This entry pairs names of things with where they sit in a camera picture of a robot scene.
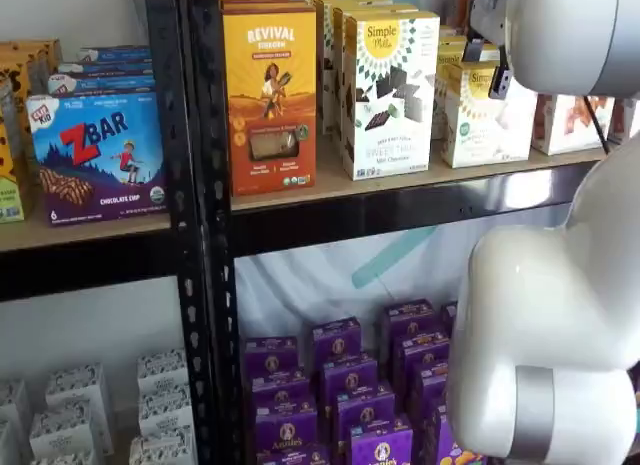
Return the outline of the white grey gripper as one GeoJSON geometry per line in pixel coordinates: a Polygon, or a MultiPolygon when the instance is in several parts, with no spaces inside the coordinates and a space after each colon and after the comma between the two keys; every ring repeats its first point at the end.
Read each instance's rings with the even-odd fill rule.
{"type": "MultiPolygon", "coordinates": [[[[464,50],[465,62],[479,62],[485,40],[496,46],[506,46],[510,37],[509,10],[513,0],[472,0],[469,27],[480,37],[468,38],[464,50]]],[[[505,99],[512,78],[506,60],[495,67],[488,97],[505,99]]]]}

